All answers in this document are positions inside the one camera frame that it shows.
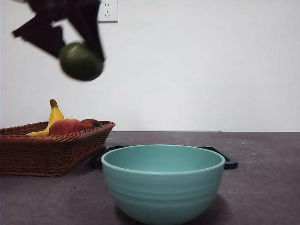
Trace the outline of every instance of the falling avocado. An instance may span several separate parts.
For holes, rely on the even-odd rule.
[[[62,70],[77,80],[92,81],[103,70],[103,62],[85,44],[70,43],[62,47],[59,59]]]

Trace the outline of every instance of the electrical socket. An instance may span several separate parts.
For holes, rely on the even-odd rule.
[[[100,0],[98,22],[118,21],[118,0]]]

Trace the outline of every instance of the yellow banana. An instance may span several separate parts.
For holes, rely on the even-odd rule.
[[[38,137],[47,136],[50,126],[55,121],[64,119],[64,115],[62,114],[62,112],[58,108],[55,99],[50,99],[50,106],[51,106],[51,113],[50,113],[50,117],[49,117],[48,126],[42,131],[30,132],[27,135],[38,136]]]

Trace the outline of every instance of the fruit basket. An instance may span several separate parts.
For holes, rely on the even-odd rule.
[[[68,173],[101,149],[115,123],[77,133],[35,137],[48,122],[0,129],[0,174],[57,177]]]

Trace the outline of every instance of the teal bowl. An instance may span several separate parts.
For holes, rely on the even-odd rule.
[[[108,190],[129,217],[177,225],[201,215],[218,192],[225,159],[182,145],[137,145],[101,157]]]

